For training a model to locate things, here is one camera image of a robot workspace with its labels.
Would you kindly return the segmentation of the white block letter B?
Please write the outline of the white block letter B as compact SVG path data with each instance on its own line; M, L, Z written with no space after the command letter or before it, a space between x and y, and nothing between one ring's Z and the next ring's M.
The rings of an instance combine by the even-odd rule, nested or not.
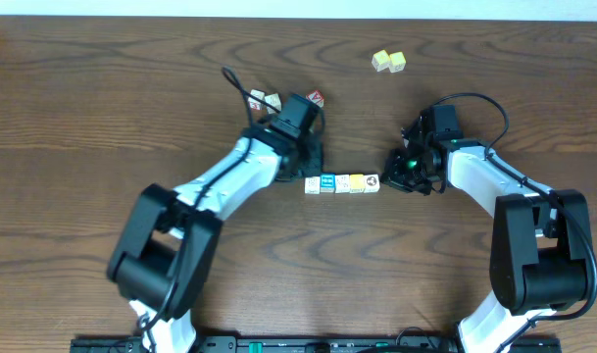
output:
M304 191L306 194L321 193L321 178L319 176L310 176L305 178Z

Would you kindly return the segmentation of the blue top wooden block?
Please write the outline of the blue top wooden block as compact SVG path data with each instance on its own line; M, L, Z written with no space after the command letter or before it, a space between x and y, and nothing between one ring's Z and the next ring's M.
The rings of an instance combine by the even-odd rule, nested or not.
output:
M321 193L334 193L336 188L335 174L322 174L320 176L320 191Z

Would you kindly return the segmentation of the white green wooden block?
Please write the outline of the white green wooden block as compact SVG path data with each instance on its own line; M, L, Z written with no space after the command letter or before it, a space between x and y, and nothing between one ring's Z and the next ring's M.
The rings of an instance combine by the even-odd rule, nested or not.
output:
M349 193L351 190L349 175L335 176L335 193Z

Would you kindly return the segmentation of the brown circle wooden block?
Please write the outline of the brown circle wooden block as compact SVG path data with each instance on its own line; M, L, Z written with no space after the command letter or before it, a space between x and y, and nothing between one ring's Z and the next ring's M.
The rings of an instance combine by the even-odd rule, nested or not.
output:
M380 190L379 175L364 175L365 193L376 193Z

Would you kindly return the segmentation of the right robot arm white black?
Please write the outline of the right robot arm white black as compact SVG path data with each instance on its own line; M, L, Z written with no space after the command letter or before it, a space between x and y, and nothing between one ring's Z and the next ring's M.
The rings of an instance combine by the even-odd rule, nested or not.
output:
M592 307L597 263L581 193L528 178L455 127L415 123L401 134L382 183L423 195L459 189L493 219L491 291L458 323L459 351L508 352L537 323L573 320Z

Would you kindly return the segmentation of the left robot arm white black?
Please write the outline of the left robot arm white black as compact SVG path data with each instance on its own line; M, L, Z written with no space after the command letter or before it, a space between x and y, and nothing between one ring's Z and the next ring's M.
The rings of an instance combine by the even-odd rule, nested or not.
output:
M211 269L224 221L274 181L317 161L322 131L314 121L272 117L245 128L211 169L174 189L153 183L137 198L107 267L129 301L147 352L187 352L189 319Z

